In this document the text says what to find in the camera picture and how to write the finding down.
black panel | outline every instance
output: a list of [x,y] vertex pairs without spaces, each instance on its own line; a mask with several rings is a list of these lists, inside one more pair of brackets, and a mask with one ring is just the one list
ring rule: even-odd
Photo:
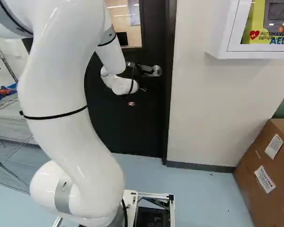
[[128,46],[127,32],[117,32],[117,36],[121,46]]
[[139,207],[135,227],[170,227],[169,211]]

metal rack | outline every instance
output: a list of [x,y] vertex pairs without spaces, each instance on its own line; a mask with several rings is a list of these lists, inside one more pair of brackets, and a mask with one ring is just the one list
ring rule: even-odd
[[[17,83],[1,50],[0,59]],[[18,114],[20,107],[17,104],[17,93],[0,100],[0,184],[28,193],[31,178],[49,158],[36,145],[27,148],[26,145],[36,142],[25,119]]]

red object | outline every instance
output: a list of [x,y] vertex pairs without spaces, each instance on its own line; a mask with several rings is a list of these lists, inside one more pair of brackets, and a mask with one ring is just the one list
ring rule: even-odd
[[0,89],[0,95],[6,96],[10,93],[10,89]]
[[254,40],[255,38],[258,37],[259,34],[260,34],[260,31],[251,31],[249,36],[252,40]]

door handle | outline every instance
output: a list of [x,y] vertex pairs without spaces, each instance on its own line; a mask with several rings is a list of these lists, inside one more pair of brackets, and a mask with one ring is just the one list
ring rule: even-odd
[[148,66],[148,65],[141,65],[138,63],[133,63],[130,61],[126,62],[128,67],[134,68],[137,67],[140,72],[142,73],[143,77],[160,77],[162,76],[162,68],[159,65]]

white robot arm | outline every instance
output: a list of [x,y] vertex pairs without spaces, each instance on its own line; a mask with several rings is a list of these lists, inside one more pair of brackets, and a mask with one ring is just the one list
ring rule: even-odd
[[23,115],[52,161],[30,193],[87,227],[108,226],[124,193],[123,172],[91,125],[84,74],[94,51],[110,75],[125,60],[103,0],[0,0],[0,37],[34,34],[18,84]]

